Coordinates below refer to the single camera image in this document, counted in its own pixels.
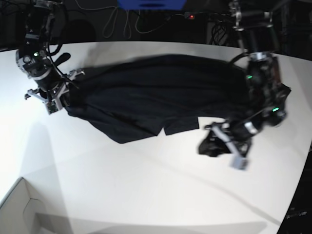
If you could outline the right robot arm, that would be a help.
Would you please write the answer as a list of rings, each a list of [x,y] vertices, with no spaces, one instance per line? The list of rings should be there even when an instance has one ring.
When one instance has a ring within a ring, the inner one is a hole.
[[[76,86],[74,79],[84,74],[81,69],[72,70],[68,74],[60,71],[59,65],[70,59],[69,53],[63,53],[57,60],[52,59],[62,47],[62,43],[59,43],[55,51],[50,50],[55,14],[58,10],[68,19],[66,7],[61,0],[32,1],[25,21],[25,39],[16,51],[18,68],[37,84],[36,89],[26,92],[24,99],[39,99],[49,114],[67,106],[65,95],[69,91],[68,85]]]

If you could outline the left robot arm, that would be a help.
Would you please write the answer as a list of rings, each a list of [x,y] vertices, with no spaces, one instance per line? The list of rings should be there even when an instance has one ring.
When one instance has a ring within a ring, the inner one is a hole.
[[[254,0],[232,0],[229,8],[243,51],[229,65],[248,57],[245,80],[251,103],[242,120],[227,120],[228,127],[216,122],[207,125],[209,133],[198,153],[210,157],[233,154],[246,159],[252,137],[264,126],[276,126],[286,118],[285,102],[291,89],[282,83],[278,58],[274,56],[278,40],[272,9],[257,6]]]

